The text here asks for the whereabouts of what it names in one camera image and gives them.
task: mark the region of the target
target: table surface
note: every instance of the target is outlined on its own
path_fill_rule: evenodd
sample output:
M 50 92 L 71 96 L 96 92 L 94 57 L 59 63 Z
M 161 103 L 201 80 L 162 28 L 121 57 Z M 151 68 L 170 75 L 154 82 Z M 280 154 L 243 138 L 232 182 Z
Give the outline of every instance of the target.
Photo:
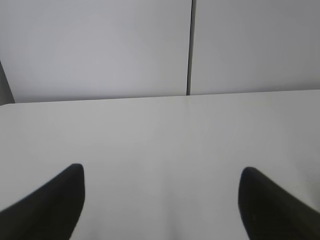
M 72 240 L 248 240 L 247 166 L 320 209 L 319 110 L 319 90 L 0 106 L 0 209 L 81 163 Z

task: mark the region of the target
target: white wall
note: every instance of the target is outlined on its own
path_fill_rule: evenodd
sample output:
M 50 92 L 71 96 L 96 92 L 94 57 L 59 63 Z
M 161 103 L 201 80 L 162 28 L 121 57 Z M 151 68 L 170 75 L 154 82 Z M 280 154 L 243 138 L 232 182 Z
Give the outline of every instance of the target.
M 197 0 L 191 94 L 320 88 L 319 0 Z
M 16 102 L 184 95 L 191 0 L 1 0 Z

